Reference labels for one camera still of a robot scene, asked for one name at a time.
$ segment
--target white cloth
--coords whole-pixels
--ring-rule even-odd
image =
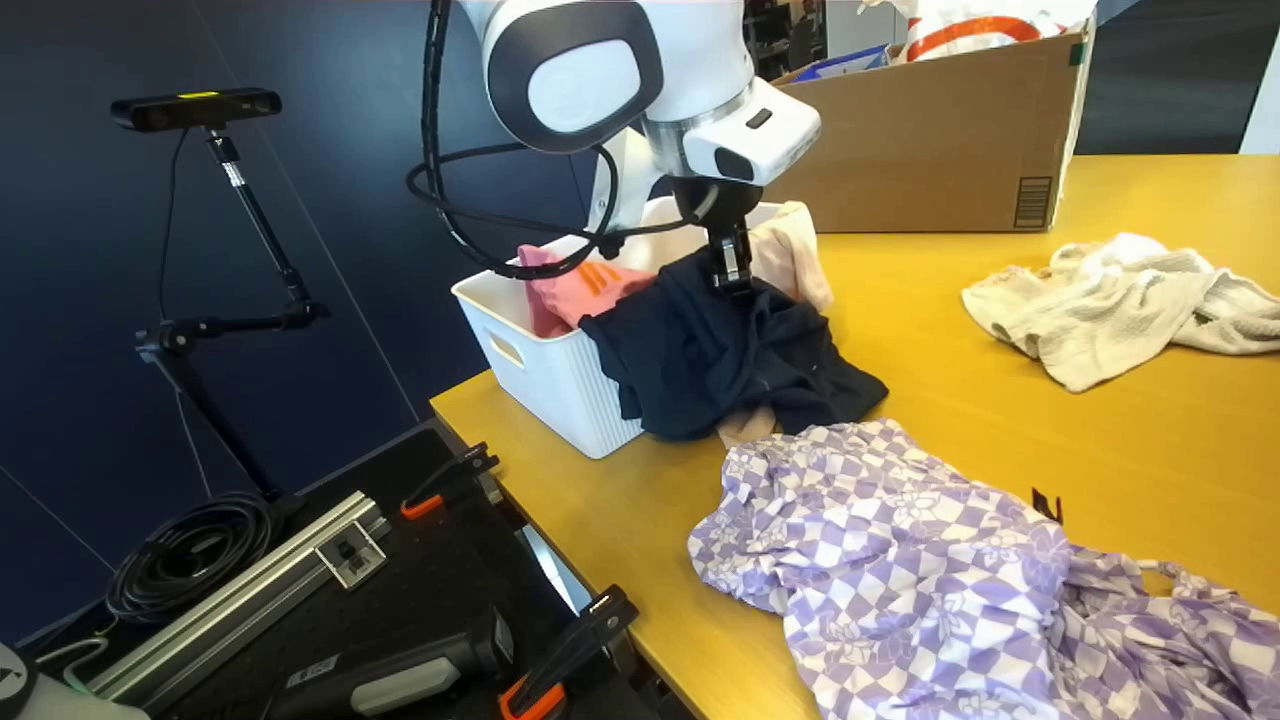
[[[987,332],[1083,392],[1170,342],[1224,355],[1280,350],[1280,299],[1149,237],[1066,245],[1048,268],[1007,268],[961,293]]]
[[[818,233],[804,202],[786,202],[768,220],[750,229],[751,274],[791,300],[808,301],[819,313],[833,296],[818,261]]]

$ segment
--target black cable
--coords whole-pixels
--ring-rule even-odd
[[[259,495],[215,497],[161,525],[129,555],[111,578],[106,609],[128,623],[169,623],[261,560],[283,525]]]
[[[509,152],[518,150],[521,146],[516,143],[494,145],[488,147],[476,147],[470,150],[462,150],[457,152],[451,152],[448,155],[440,155],[439,152],[439,97],[440,97],[440,69],[444,61],[444,41],[448,35],[448,20],[449,20],[449,8],[451,0],[431,0],[430,12],[428,14],[426,24],[426,51],[424,58],[424,83],[422,83],[422,154],[425,160],[419,165],[413,167],[408,174],[404,177],[404,184],[408,191],[415,196],[428,202],[435,208],[436,214],[444,222],[445,229],[453,236],[462,252],[474,263],[493,270],[494,273],[521,279],[541,279],[557,275],[563,275],[568,273],[577,265],[580,265],[586,258],[596,249],[605,258],[612,258],[617,255],[618,249],[621,249],[622,242],[631,236],[645,234],[653,232],[666,232],[685,225],[694,224],[699,222],[710,210],[718,195],[717,188],[712,188],[703,202],[695,209],[690,215],[681,218],[673,223],[663,223],[660,225],[648,225],[640,228],[627,228],[625,231],[614,231],[611,233],[604,233],[604,228],[608,227],[613,218],[614,205],[617,202],[618,195],[618,168],[613,156],[609,155],[604,147],[594,146],[593,150],[604,159],[605,165],[609,170],[609,200],[605,208],[604,215],[599,227],[593,231],[584,231],[580,228],[571,228],[566,225],[558,225],[554,223],[541,223],[536,220],[526,220],[521,218],[512,218],[508,215],[499,215],[495,213],[484,213],[480,210],[470,210],[460,208],[448,201],[448,196],[444,192],[444,178],[440,172],[440,167],[444,163],[452,160],[461,160],[465,158],[474,158],[480,155],[492,155],[498,152]],[[426,188],[417,186],[419,176],[426,177]],[[504,224],[509,227],[518,227],[524,229],[558,233],[566,236],[582,237],[586,243],[563,258],[558,263],[548,263],[543,265],[534,266],[520,266],[511,265],[504,259],[497,258],[479,246],[476,246],[471,238],[467,236],[453,215],[460,215],[465,218],[472,218],[481,222]]]
[[[173,205],[178,197],[178,156],[182,155],[182,145],[187,142],[187,133],[191,128],[182,128],[178,136],[178,145],[173,149],[173,158],[169,160],[169,209],[164,218],[164,240],[160,241],[160,273],[156,278],[156,304],[160,306],[160,320],[168,320],[169,314],[164,309],[164,275],[169,268],[169,238],[173,236]]]

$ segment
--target black stand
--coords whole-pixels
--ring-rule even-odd
[[[689,215],[716,188],[716,201],[698,223],[707,229],[707,242],[716,256],[712,284],[732,297],[751,292],[751,243],[746,237],[746,214],[760,204],[764,188],[713,178],[668,177],[681,215]]]
[[[209,427],[212,428],[214,434],[221,441],[227,452],[244,469],[244,474],[248,475],[248,479],[262,493],[262,497],[274,501],[283,495],[279,486],[268,478],[266,470],[262,469],[257,457],[253,456],[221,410],[218,409],[214,398],[205,388],[200,373],[191,364],[189,356],[201,340],[250,331],[302,329],[314,323],[316,318],[329,316],[329,310],[320,302],[311,300],[311,295],[307,293],[307,288],[302,283],[302,275],[289,264],[289,259],[284,255],[284,249],[280,247],[279,241],[275,238],[270,223],[266,222],[266,215],[262,213],[262,208],[259,206],[253,191],[239,172],[239,165],[237,164],[239,161],[239,152],[236,151],[232,140],[224,135],[219,135],[218,131],[221,128],[206,129],[209,131],[209,149],[212,151],[214,159],[227,172],[227,178],[230,181],[232,188],[239,195],[241,202],[244,204],[244,211],[253,220],[253,227],[257,229],[259,237],[262,238],[262,245],[266,246],[266,252],[275,263],[275,270],[289,292],[289,301],[284,305],[280,314],[266,318],[165,320],[156,328],[138,332],[134,350],[138,351],[143,361],[155,364],[174,389],[191,401],[191,405],[196,407],[200,415],[209,423]]]

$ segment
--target dark blue wall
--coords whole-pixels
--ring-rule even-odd
[[[416,1],[0,5],[0,547],[24,548],[6,555],[0,641],[90,601],[110,564],[205,496],[173,392],[131,350],[157,316],[177,136],[116,128],[111,100],[238,85],[284,99],[282,115],[229,132],[334,316],[300,333],[225,337],[195,360],[278,482],[301,488],[372,450],[428,414],[431,395],[484,368],[448,291],[476,268],[402,186],[421,154],[425,18]],[[509,141],[476,55],[472,31],[456,23],[442,88],[447,150]],[[178,177],[170,315],[275,311],[283,291],[196,135]],[[447,178],[456,201],[570,224],[582,222],[579,184],[590,181],[566,158],[531,152]],[[476,234],[495,251],[545,240]],[[212,491],[246,487],[191,420]]]

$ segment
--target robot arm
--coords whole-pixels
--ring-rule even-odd
[[[618,204],[607,229],[635,227],[649,190],[672,178],[681,210],[722,258],[717,284],[746,287],[744,217],[813,145],[818,113],[755,77],[742,0],[457,0],[480,36],[485,90],[520,142],[547,152],[605,145]],[[641,137],[630,126],[640,119]],[[596,173],[593,222],[605,205]]]

